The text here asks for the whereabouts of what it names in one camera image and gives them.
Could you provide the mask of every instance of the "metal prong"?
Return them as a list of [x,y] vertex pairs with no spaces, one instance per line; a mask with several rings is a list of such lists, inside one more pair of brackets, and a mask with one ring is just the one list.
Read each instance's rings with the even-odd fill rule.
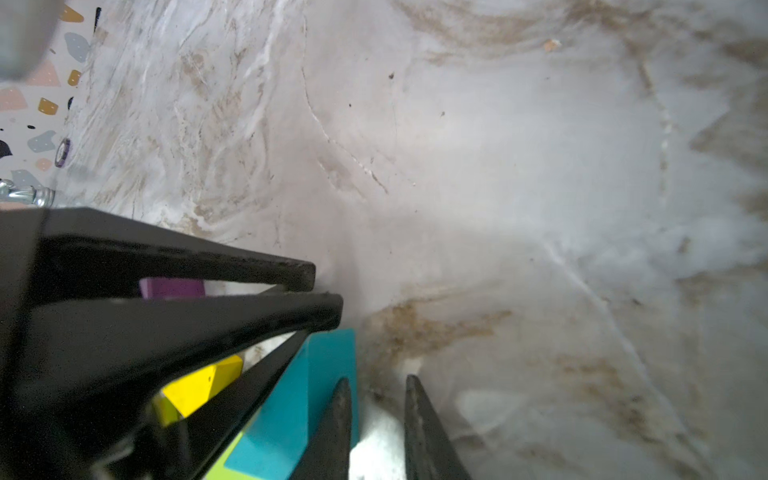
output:
[[406,380],[406,477],[408,480],[470,480],[419,377]]
[[352,435],[352,394],[349,380],[336,384],[310,443],[289,480],[347,480],[349,442]]

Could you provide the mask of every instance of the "purple block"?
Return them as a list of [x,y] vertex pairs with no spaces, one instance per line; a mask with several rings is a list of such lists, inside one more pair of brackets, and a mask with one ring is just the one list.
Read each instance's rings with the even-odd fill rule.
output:
[[139,280],[143,298],[179,298],[205,296],[203,280],[188,278],[143,278]]

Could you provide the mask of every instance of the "crack in marble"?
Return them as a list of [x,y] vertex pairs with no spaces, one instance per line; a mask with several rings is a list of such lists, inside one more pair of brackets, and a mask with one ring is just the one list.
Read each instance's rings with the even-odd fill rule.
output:
[[[384,186],[384,184],[382,184],[381,181],[379,181],[379,178],[376,176],[375,173],[373,173],[373,170],[371,170],[370,168],[368,168],[365,165],[363,165],[360,162],[360,160],[357,159],[357,157],[352,155],[352,152],[347,150],[339,142],[333,140],[328,135],[328,132],[326,132],[326,129],[324,128],[323,123],[320,121],[320,119],[315,114],[315,109],[312,106],[312,102],[310,102],[310,93],[307,91],[307,88],[306,88],[306,74],[304,73],[304,59],[306,58],[306,43],[307,43],[307,38],[306,37],[307,37],[307,32],[308,32],[308,30],[307,30],[307,25],[306,25],[306,15],[304,15],[304,52],[303,52],[302,58],[301,58],[301,78],[304,80],[304,98],[306,99],[307,107],[310,108],[310,113],[312,115],[312,118],[315,119],[315,122],[320,127],[320,131],[323,132],[323,136],[325,136],[326,140],[329,143],[336,145],[339,149],[343,150],[347,155],[349,155],[349,157],[352,158],[352,160],[357,164],[357,166],[362,168],[362,171],[364,171],[366,173],[366,175],[371,177],[373,179],[373,181],[375,181],[382,188],[382,190],[384,190],[385,194],[389,195],[389,190],[387,190],[387,188]],[[329,173],[328,170],[326,170],[326,168],[322,164],[320,164],[320,167],[323,169],[323,171],[326,172],[326,174]]]
[[[645,365],[645,362],[643,362],[640,355],[637,353],[637,349],[635,349],[634,344],[624,335],[624,332],[621,331],[621,328],[618,325],[618,322],[616,321],[616,318],[614,317],[613,313],[608,309],[607,304],[605,301],[600,298],[592,288],[587,285],[587,283],[579,276],[578,272],[575,271],[574,268],[572,268],[570,265],[568,265],[568,262],[560,255],[552,245],[545,243],[544,244],[545,249],[547,250],[547,253],[550,257],[550,259],[561,268],[563,273],[568,277],[568,279],[578,288],[580,289],[587,297],[589,297],[589,300],[592,302],[593,305],[598,309],[598,311],[602,314],[602,316],[605,318],[606,322],[608,323],[609,327],[616,333],[617,338],[619,339],[619,343],[621,344],[622,349],[624,352],[629,356],[632,364],[634,365],[635,369],[637,370],[637,373],[640,375],[640,377],[645,382],[648,389],[654,394],[658,402],[667,410],[667,412],[672,416],[674,421],[677,423],[677,427],[687,436],[691,437],[692,434],[689,431],[688,427],[683,422],[682,418],[678,414],[677,410],[674,408],[674,405],[672,402],[667,398],[666,395],[664,395],[658,387],[654,384],[653,380],[650,378],[650,373],[648,373],[648,369]],[[704,455],[704,452],[700,452],[698,448],[696,448],[694,445],[690,444],[689,442],[686,442],[686,448],[697,458],[702,462],[702,464],[709,469],[712,470],[711,465],[709,465],[709,462],[706,461],[706,457]]]

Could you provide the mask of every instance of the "lime green block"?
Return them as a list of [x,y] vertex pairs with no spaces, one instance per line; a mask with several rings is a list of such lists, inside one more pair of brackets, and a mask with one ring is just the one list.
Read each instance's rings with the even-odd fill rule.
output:
[[205,474],[205,480],[261,480],[260,478],[245,475],[244,473],[240,472],[235,472],[234,470],[229,470],[228,468],[224,467],[224,462],[226,462],[227,458],[230,457],[230,453],[232,453],[232,451],[235,449],[235,446],[240,441],[240,437],[242,436],[242,432],[237,434],[237,437],[235,437],[232,443],[230,443],[230,446],[224,450],[224,453],[221,454],[221,457],[219,457],[218,460],[216,460],[214,466],[212,466],[210,470],[208,470],[208,473]]

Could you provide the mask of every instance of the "orange chip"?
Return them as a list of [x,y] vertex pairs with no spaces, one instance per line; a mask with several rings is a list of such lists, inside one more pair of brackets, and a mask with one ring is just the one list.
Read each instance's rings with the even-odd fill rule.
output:
[[38,110],[46,115],[56,115],[56,112],[58,111],[58,105],[48,100],[47,98],[41,98],[40,105],[38,105]]

